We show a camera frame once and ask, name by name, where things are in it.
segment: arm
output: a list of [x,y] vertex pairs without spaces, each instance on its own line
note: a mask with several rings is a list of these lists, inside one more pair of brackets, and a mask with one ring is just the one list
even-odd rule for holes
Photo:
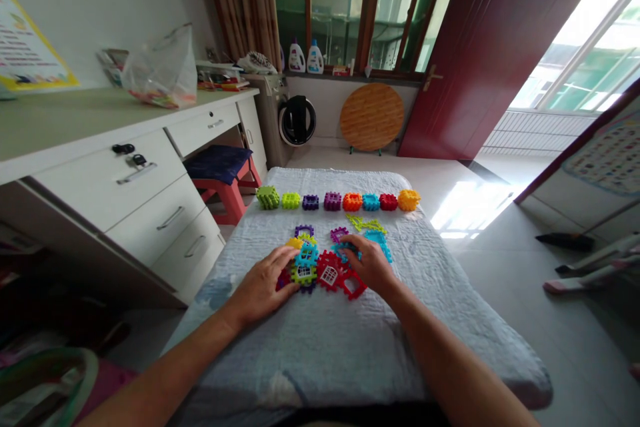
[[289,284],[275,291],[278,275],[298,252],[278,247],[255,264],[220,310],[84,418],[80,427],[165,425],[220,352],[248,325],[277,310],[299,289]]
[[427,385],[452,425],[538,425],[498,376],[394,276],[378,244],[354,235],[341,240],[362,253],[359,261],[344,251],[363,282],[395,312]]

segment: poster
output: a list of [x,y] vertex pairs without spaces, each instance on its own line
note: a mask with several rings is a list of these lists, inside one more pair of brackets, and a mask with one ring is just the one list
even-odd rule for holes
[[640,195],[640,112],[600,129],[563,169],[616,195]]
[[0,81],[13,91],[79,85],[16,0],[0,0]]

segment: red door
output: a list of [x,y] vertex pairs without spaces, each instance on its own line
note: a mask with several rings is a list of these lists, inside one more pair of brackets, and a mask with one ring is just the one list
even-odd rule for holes
[[398,155],[473,159],[578,2],[451,0]]

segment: round wooden table top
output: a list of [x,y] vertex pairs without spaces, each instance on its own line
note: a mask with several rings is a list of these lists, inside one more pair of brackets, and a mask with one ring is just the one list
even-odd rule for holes
[[340,113],[342,135],[358,150],[378,150],[400,133],[405,109],[397,92],[384,83],[354,91]]

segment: door handle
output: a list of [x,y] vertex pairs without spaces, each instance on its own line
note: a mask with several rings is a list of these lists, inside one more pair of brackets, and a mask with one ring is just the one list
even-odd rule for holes
[[198,247],[200,246],[200,244],[202,244],[202,241],[207,238],[206,236],[199,236],[195,242],[193,242],[193,245],[191,247],[189,247],[189,250],[187,250],[187,253],[185,254],[185,258],[189,258],[189,257],[193,257],[195,255],[195,252],[197,252]]
[[156,230],[162,230],[162,229],[165,229],[165,228],[169,227],[169,226],[173,223],[173,221],[174,221],[174,220],[176,220],[176,219],[178,218],[178,216],[179,216],[180,214],[182,214],[185,210],[186,210],[186,209],[185,209],[182,205],[180,205],[180,206],[178,207],[178,210],[176,210],[175,212],[173,212],[173,215],[172,215],[171,217],[169,217],[168,219],[166,219],[166,220],[164,221],[164,223],[163,223],[161,226],[157,226],[157,227],[156,227]]
[[145,175],[145,173],[149,173],[151,170],[155,169],[157,166],[158,166],[157,163],[151,162],[151,163],[147,164],[145,167],[143,167],[140,170],[138,170],[137,172],[132,173],[131,175],[129,175],[128,177],[125,177],[123,179],[116,180],[115,182],[118,185],[122,185],[123,183],[132,182],[132,181],[134,181],[136,179],[139,179],[143,175]]
[[436,64],[433,64],[429,69],[429,74],[427,75],[427,81],[425,82],[425,86],[422,88],[422,91],[427,91],[427,89],[431,85],[431,80],[444,78],[442,75],[435,74],[435,68],[436,68]]

